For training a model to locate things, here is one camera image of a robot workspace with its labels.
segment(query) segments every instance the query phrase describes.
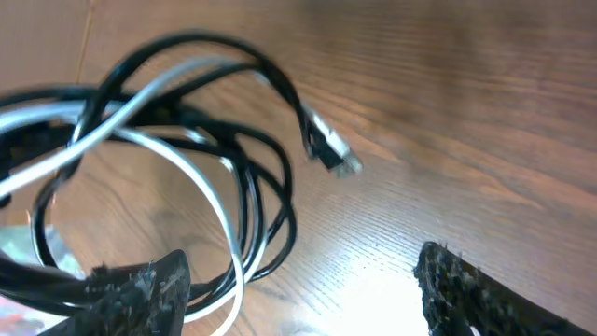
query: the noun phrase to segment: wooden table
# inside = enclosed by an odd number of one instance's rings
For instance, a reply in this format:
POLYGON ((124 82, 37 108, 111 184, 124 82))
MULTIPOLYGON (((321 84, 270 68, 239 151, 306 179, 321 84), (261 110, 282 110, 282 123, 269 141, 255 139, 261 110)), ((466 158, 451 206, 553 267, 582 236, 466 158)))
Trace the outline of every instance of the wooden table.
MULTIPOLYGON (((425 335, 411 269, 428 240, 597 333, 597 3, 9 0, 0 21, 8 27, 0 89, 96 83, 144 41, 208 28, 265 50, 350 140, 365 171, 336 180, 308 162, 291 111, 251 76, 191 98, 272 133, 296 175, 296 247, 249 287, 230 334, 425 335)), ((198 50, 160 56, 131 85, 198 50)), ((269 152, 249 147, 273 166, 269 152)), ((191 157, 234 209, 226 171, 191 157)), ((11 212, 34 194, 17 195, 11 212)), ((266 197, 271 218, 276 203, 266 197)), ((187 252, 194 279, 228 263, 201 193, 140 148, 111 144, 88 155, 51 217, 86 269, 175 248, 187 252)), ((226 313, 187 325, 185 335, 210 334, 226 313)))

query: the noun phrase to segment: metal connector tip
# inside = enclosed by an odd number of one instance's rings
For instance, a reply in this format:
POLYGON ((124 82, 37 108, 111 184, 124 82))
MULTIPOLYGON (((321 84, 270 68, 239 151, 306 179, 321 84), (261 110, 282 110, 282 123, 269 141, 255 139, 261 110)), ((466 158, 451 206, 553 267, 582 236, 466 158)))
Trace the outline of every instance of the metal connector tip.
POLYGON ((358 159, 354 152, 350 151, 344 158, 342 158, 342 163, 334 167, 331 172, 334 173, 337 178, 346 178, 359 174, 362 170, 363 163, 358 159))

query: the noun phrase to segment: black plastic object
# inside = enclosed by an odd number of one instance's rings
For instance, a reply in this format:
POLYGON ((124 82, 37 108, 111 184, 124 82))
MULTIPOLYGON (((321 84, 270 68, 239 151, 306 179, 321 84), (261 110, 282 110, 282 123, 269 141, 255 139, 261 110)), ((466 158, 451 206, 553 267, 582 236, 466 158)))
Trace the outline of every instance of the black plastic object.
POLYGON ((586 336, 584 329, 524 299, 436 243, 414 270, 433 336, 586 336))
POLYGON ((105 286, 111 290, 89 310, 40 335, 181 334, 190 287, 185 252, 175 250, 160 261, 147 264, 124 284, 106 283, 105 286))

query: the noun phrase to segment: cable connector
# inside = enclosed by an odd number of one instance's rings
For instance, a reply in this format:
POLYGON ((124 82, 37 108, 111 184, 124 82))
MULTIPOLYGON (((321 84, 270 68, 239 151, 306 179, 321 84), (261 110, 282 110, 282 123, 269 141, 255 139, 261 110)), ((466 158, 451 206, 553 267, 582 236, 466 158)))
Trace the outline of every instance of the cable connector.
POLYGON ((310 106, 303 104, 314 129, 313 140, 317 146, 319 160, 327 170, 338 178, 350 177, 363 170, 363 163, 351 150, 348 143, 317 114, 310 106))

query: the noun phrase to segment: bundle of cables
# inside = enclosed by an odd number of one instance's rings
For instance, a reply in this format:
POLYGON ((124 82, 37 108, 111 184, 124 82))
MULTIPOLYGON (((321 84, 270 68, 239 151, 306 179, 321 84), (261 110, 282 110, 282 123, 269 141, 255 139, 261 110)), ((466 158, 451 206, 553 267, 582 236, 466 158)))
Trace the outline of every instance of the bundle of cables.
POLYGON ((211 119, 198 108, 182 101, 187 94, 203 86, 243 71, 257 72, 266 78, 295 110, 303 145, 310 158, 319 159, 339 177, 361 170, 360 161, 348 145, 313 109, 300 101, 288 77, 255 48, 235 38, 203 31, 159 38, 126 57, 98 88, 52 86, 16 91, 0 97, 2 207, 9 205, 11 193, 51 175, 35 198, 30 216, 35 253, 43 267, 21 265, 2 256, 0 295, 40 311, 73 316, 89 310, 110 293, 119 291, 119 286, 133 277, 146 274, 144 271, 152 267, 150 263, 118 268, 103 266, 83 280, 76 279, 58 269, 44 228, 46 210, 53 195, 73 177, 85 152, 104 140, 133 143, 160 154, 188 175, 204 193, 222 224, 229 244, 231 265, 212 281, 188 287, 189 305, 184 302, 184 321, 209 315, 234 299, 229 316, 214 335, 226 333, 241 309, 245 284, 275 271, 288 256, 297 238, 297 220, 291 203, 291 165, 283 148, 263 132, 242 124, 211 119), (122 89, 125 81, 153 55, 174 46, 196 42, 240 50, 251 58, 251 62, 241 63, 224 57, 189 59, 164 72, 138 92, 122 89), (200 68, 209 71, 172 88, 177 79, 200 68), (188 139, 152 136, 137 129, 142 126, 182 127, 188 139), (273 150, 282 164, 282 181, 248 157, 238 141, 239 136, 253 138, 273 150), (240 198, 237 230, 210 182, 178 149, 221 157, 227 163, 237 182, 240 198), (39 159, 50 152, 51 155, 39 159), (36 159, 35 163, 20 168, 36 159), (259 179, 273 190, 281 203, 269 226, 265 223, 259 179), (259 268, 268 243, 284 223, 287 223, 288 230, 282 250, 269 264, 259 268))

